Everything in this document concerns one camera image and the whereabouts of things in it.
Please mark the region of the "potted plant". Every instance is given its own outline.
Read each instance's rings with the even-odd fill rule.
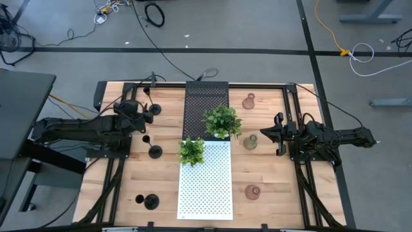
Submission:
[[[206,130],[211,135],[219,139],[224,139],[230,135],[236,138],[242,134],[240,131],[241,119],[236,116],[234,108],[228,108],[219,104],[215,109],[206,111],[202,122],[206,122]]]
[[[187,137],[186,141],[181,141],[179,150],[180,163],[183,165],[190,163],[192,167],[197,163],[203,164],[205,162],[203,160],[204,143],[203,139],[198,138],[192,141],[190,137]]]

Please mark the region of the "metal table leg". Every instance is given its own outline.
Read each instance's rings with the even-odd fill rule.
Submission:
[[[402,19],[401,15],[382,14],[392,0],[383,0],[378,8],[370,15],[341,15],[343,23],[397,23]]]
[[[412,97],[403,99],[375,99],[370,106],[412,106]]]

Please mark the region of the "yellow cable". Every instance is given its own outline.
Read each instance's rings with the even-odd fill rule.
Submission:
[[[335,37],[334,32],[333,32],[331,29],[329,29],[327,26],[325,26],[325,24],[320,20],[319,16],[317,15],[318,6],[319,6],[319,0],[316,0],[316,4],[315,4],[315,16],[316,16],[316,18],[317,18],[317,21],[318,21],[325,29],[327,29],[327,30],[332,34],[332,36],[333,36],[333,41],[335,41],[336,47],[338,47],[339,50],[341,51],[341,56],[348,55],[348,54],[350,53],[350,50],[341,48],[341,47],[339,46],[339,44],[337,44],[337,41],[336,41],[336,37]]]
[[[49,94],[49,96],[52,97],[52,98],[54,98],[54,99],[56,99],[56,100],[58,100],[59,102],[61,102],[61,103],[63,103],[63,104],[66,104],[66,105],[69,106],[72,110],[76,111],[77,113],[79,113],[79,114],[82,115],[83,117],[85,117],[85,118],[87,118],[87,119],[90,119],[90,117],[88,117],[87,115],[83,114],[83,113],[80,112],[78,109],[74,108],[70,103],[66,102],[65,100],[63,100],[63,99],[61,99],[61,98],[58,98],[58,97],[56,97],[56,96],[54,96],[54,95],[52,95],[52,94]]]

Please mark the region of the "black metal frame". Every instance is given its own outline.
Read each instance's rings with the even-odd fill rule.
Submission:
[[[98,96],[98,92],[104,93],[105,89],[106,89],[106,84],[107,82],[100,82],[98,86],[100,86],[100,89],[97,90],[96,94],[95,94],[95,99],[97,99],[101,105],[101,100],[103,98],[103,96]],[[123,90],[126,90],[129,86],[130,86],[130,82],[129,83],[125,83]],[[144,82],[142,83],[139,88],[143,88],[143,87],[150,87],[151,83],[150,82]],[[175,82],[175,83],[167,83],[167,82],[158,82],[156,83],[156,87],[160,87],[160,88],[185,88],[186,84],[184,82]],[[289,99],[289,95],[292,95],[292,100],[294,102],[294,110],[295,110],[295,114],[296,114],[296,123],[298,128],[300,128],[300,125],[303,123],[302,121],[302,113],[301,113],[301,109],[300,109],[300,104],[299,104],[299,98],[297,96],[297,88],[296,85],[294,84],[231,84],[229,83],[229,89],[236,89],[236,88],[248,88],[248,89],[269,89],[269,90],[281,90],[282,94],[283,94],[283,98],[284,98],[284,103],[285,103],[285,111],[286,111],[286,118],[288,122],[292,122],[292,110],[291,110],[291,106],[290,106],[290,99]],[[134,89],[132,92],[132,97],[136,96],[136,92],[137,89]],[[126,99],[126,94],[124,94],[124,96],[122,97],[122,100]],[[307,191],[311,190],[311,193],[309,194],[310,196],[314,195],[315,199],[312,199],[312,203],[313,203],[313,207],[314,207],[314,212],[315,212],[315,224],[316,226],[311,225],[310,223],[310,217],[309,217],[309,213],[308,213],[308,206],[307,206],[307,201],[306,201],[306,192],[305,192],[305,188],[303,187],[303,185],[301,184],[301,182],[299,181],[299,177],[298,177],[298,173],[300,171],[302,171],[301,169],[301,165],[297,162],[294,162],[295,165],[295,172],[296,172],[296,178],[297,178],[297,183],[298,183],[298,190],[299,190],[299,200],[301,203],[301,210],[302,210],[302,217],[303,217],[303,224],[304,224],[304,228],[305,229],[319,229],[319,230],[323,230],[325,231],[330,229],[328,227],[323,227],[323,223],[322,223],[322,215],[321,215],[321,202],[319,200],[319,198],[317,198],[317,193],[316,193],[316,187],[315,187],[315,180],[314,180],[314,174],[313,174],[313,170],[312,170],[312,165],[311,162],[308,161],[305,166],[306,166],[306,172],[307,172],[307,176],[308,179],[306,180],[308,183],[307,188],[310,189],[306,189]],[[107,186],[108,182],[110,181],[110,176],[112,173],[113,169],[113,165],[112,164],[108,164],[108,168],[106,170],[106,177],[105,177],[105,181],[104,181],[104,185]],[[117,210],[117,202],[118,202],[118,197],[119,197],[119,193],[120,193],[120,181],[117,183],[117,185],[115,186],[115,190],[113,193],[113,201],[112,201],[112,205],[111,205],[111,209],[110,209],[110,219],[109,222],[113,223],[115,222],[115,215],[116,215],[116,210]],[[100,215],[97,218],[97,222],[100,223],[102,222],[102,214],[104,212],[104,208],[105,208],[105,204],[103,204],[102,209],[100,210]],[[139,229],[148,229],[148,231],[173,231],[173,230],[178,230],[178,231],[204,231],[205,228],[184,228],[184,227],[153,227],[153,223],[150,224],[151,226],[148,227],[139,227]],[[214,228],[214,231],[278,231],[278,229],[267,229],[267,226],[264,226],[266,224],[263,224],[262,229],[231,229],[231,228]],[[349,229],[347,227],[344,228],[335,228],[334,231],[358,231],[356,229]]]

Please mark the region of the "wooden table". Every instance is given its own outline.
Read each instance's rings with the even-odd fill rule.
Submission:
[[[315,91],[312,84],[304,86]],[[102,109],[122,94],[122,88],[123,82],[108,82]],[[250,92],[256,95],[256,106],[252,110],[245,110],[242,100]],[[321,122],[315,96],[301,88],[298,88],[298,96],[301,112],[311,113]],[[268,224],[269,228],[304,228],[294,163],[288,154],[282,157],[275,156],[277,144],[259,132],[261,128],[274,125],[273,118],[277,112],[285,112],[280,90],[229,90],[230,107],[233,107],[243,120],[242,136],[238,140],[232,138],[230,142],[234,220],[229,221],[176,219],[180,168],[177,153],[182,139],[185,89],[151,88],[151,97],[153,102],[162,106],[162,112],[154,117],[153,124],[146,124],[146,134],[150,135],[152,144],[162,147],[163,155],[159,159],[151,159],[147,153],[149,145],[142,142],[143,135],[139,132],[133,133],[131,154],[125,163],[120,187],[116,226],[146,226],[149,221],[153,221],[154,226],[162,227],[260,228],[261,224]],[[140,102],[150,104],[149,98],[141,88],[138,89],[136,98]],[[258,137],[257,148],[252,151],[246,150],[242,144],[243,139],[250,134],[256,134]],[[101,194],[106,166],[107,159],[101,159],[84,175],[73,221],[81,219]],[[312,167],[319,198],[335,219],[345,224],[332,165],[328,162],[312,162]],[[261,188],[259,199],[252,201],[245,197],[245,187],[249,184]],[[150,193],[160,198],[159,207],[152,211],[135,202],[137,195],[146,196]],[[311,200],[308,196],[306,198],[311,224],[315,224]],[[104,220],[108,219],[110,205],[111,197],[106,204]]]

